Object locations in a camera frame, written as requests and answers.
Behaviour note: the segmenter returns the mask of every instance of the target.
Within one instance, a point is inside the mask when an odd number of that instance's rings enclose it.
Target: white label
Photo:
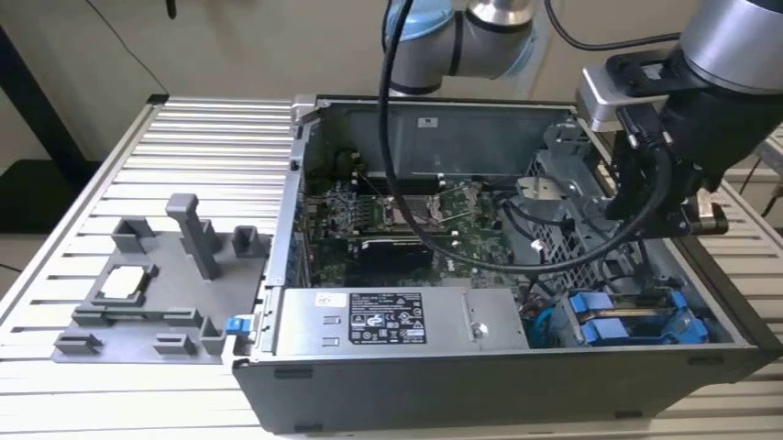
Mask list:
[[[316,295],[316,307],[346,307],[347,295],[322,291]]]
[[[419,118],[419,128],[438,128],[438,118],[436,117],[420,117]]]

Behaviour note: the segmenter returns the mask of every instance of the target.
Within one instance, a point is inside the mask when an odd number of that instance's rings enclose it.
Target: blue latch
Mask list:
[[[226,322],[226,334],[235,336],[250,336],[254,326],[251,316],[234,316]]]

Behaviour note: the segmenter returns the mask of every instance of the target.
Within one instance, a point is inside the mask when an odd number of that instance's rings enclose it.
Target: white wall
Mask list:
[[[0,174],[17,160],[48,158],[47,150],[0,90]]]
[[[174,21],[163,0],[94,1],[172,94],[376,92],[386,0],[180,0]],[[560,3],[574,35],[610,41],[680,29],[696,0]],[[0,23],[86,154],[103,157],[158,85],[83,0],[0,0]],[[531,97],[572,100],[579,69],[604,58],[556,39]],[[526,98],[518,86],[450,79],[442,94]]]

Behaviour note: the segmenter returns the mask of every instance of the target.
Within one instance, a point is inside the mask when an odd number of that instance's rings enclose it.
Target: metal bracket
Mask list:
[[[314,94],[298,94],[291,105],[291,124],[300,126],[312,121],[316,118],[316,111],[318,97]]]

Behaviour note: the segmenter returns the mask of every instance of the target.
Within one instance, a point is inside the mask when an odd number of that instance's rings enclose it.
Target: floor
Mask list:
[[[45,239],[47,236],[0,234],[0,263],[23,270]],[[15,271],[0,268],[0,298],[17,276]]]

